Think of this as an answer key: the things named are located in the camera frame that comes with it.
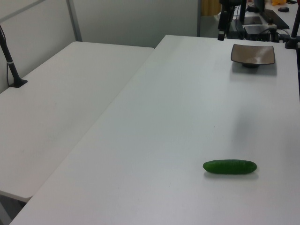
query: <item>cucumber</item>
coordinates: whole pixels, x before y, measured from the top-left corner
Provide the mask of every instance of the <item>cucumber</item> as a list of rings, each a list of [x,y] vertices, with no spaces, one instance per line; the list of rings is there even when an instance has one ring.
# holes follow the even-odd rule
[[[210,173],[217,174],[247,174],[257,169],[254,162],[239,159],[213,160],[203,164]]]

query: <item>square bowl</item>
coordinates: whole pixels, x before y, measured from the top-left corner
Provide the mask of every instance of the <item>square bowl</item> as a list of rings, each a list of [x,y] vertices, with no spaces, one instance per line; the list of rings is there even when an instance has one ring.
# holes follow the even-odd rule
[[[231,51],[231,60],[241,63],[248,68],[257,68],[260,65],[274,64],[274,47],[234,44]]]

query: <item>white wall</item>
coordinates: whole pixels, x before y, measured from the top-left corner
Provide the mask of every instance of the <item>white wall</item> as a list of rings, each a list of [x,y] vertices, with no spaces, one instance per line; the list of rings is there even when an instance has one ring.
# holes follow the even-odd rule
[[[1,22],[1,26],[20,77],[75,41],[66,0],[42,1]],[[0,51],[0,93],[6,88],[6,59]]]
[[[73,0],[82,40],[156,47],[166,35],[197,35],[198,0]]]
[[[42,0],[0,0],[0,22],[41,1]]]

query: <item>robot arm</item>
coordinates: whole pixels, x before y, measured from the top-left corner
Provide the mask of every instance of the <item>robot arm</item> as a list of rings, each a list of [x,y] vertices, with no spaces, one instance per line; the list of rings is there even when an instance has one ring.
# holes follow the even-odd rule
[[[234,9],[241,4],[242,0],[219,0],[222,5],[220,20],[219,20],[219,35],[218,40],[224,41],[225,34],[228,33],[230,23],[233,19]]]

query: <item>white table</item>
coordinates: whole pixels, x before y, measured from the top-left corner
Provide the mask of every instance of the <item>white table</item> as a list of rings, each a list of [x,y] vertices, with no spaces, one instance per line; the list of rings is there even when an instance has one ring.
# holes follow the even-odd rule
[[[272,9],[280,18],[290,27],[289,29],[286,29],[286,31],[291,35],[296,14],[297,14],[297,9],[298,9],[298,4],[284,4],[284,5],[276,5],[272,6],[270,2],[266,2],[266,9]],[[288,7],[290,9],[289,12],[284,13],[284,12],[279,12],[278,9],[280,7]],[[251,13],[251,12],[246,12],[245,16],[259,16],[258,13]],[[260,16],[263,24],[267,24],[264,19]],[[286,34],[284,31],[278,30],[278,33]]]
[[[276,64],[233,63],[234,43]],[[294,50],[166,36],[12,225],[297,224],[299,137]],[[202,168],[224,158],[258,169]]]
[[[74,42],[0,95],[0,194],[27,202],[153,51]]]

